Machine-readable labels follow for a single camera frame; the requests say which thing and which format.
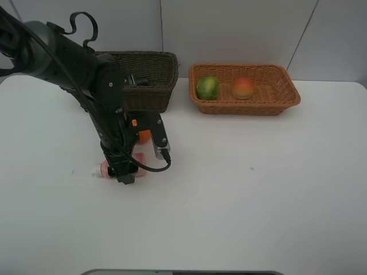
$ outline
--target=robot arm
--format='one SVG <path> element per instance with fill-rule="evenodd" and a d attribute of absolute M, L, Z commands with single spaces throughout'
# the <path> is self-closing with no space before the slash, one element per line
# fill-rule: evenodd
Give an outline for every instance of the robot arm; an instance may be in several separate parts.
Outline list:
<path fill-rule="evenodd" d="M 80 46 L 64 36 L 76 31 L 73 13 L 71 33 L 55 24 L 38 21 L 19 22 L 0 7 L 0 52 L 11 58 L 13 69 L 0 69 L 0 76 L 21 72 L 63 88 L 74 88 L 83 99 L 100 137 L 100 145 L 110 165 L 108 173 L 124 184 L 134 183 L 138 167 L 152 172 L 169 168 L 169 142 L 158 112 L 127 112 L 123 109 L 123 73 L 109 56 L 96 56 L 88 46 L 93 37 Z M 167 166 L 154 169 L 132 158 L 139 131 L 149 129 L 155 155 Z"/>

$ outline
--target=orange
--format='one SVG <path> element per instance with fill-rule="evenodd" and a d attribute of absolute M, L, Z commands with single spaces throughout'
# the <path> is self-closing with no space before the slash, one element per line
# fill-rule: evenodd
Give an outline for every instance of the orange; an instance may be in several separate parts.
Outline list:
<path fill-rule="evenodd" d="M 140 131 L 139 137 L 140 137 L 140 141 L 138 142 L 138 144 L 143 144 L 147 142 L 148 140 L 150 140 L 150 137 L 151 137 L 150 130 Z"/>

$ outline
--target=table surface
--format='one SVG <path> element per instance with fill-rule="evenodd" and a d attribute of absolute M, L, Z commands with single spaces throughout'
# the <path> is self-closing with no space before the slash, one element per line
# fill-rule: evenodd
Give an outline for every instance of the table surface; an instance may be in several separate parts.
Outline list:
<path fill-rule="evenodd" d="M 0 85 L 0 273 L 91 269 L 367 272 L 367 91 L 295 81 L 277 117 L 199 113 L 179 79 L 162 114 L 172 167 L 94 178 L 99 138 L 74 98 Z M 139 146 L 161 167 L 152 145 Z"/>

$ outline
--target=wicker basket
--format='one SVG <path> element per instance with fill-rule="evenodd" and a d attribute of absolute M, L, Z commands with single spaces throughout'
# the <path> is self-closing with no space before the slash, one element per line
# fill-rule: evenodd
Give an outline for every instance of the wicker basket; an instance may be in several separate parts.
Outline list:
<path fill-rule="evenodd" d="M 200 100 L 196 85 L 204 76 L 217 76 L 220 93 L 217 100 Z M 248 100 L 231 95 L 231 83 L 239 77 L 255 82 L 255 92 Z M 190 68 L 190 98 L 203 113 L 219 115 L 277 116 L 300 103 L 300 96 L 288 73 L 277 65 L 195 64 Z"/>
<path fill-rule="evenodd" d="M 96 52 L 112 55 L 123 73 L 148 79 L 149 86 L 124 86 L 124 108 L 128 111 L 158 111 L 167 109 L 178 78 L 176 55 L 165 52 Z M 67 89 L 85 109 L 74 89 Z"/>

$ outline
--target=watermelon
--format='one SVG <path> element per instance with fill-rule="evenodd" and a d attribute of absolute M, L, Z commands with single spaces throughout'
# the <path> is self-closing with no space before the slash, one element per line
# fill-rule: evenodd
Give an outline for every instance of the watermelon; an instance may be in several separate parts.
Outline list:
<path fill-rule="evenodd" d="M 196 94 L 201 100 L 214 100 L 219 94 L 219 89 L 219 79 L 216 76 L 205 76 L 199 79 Z"/>

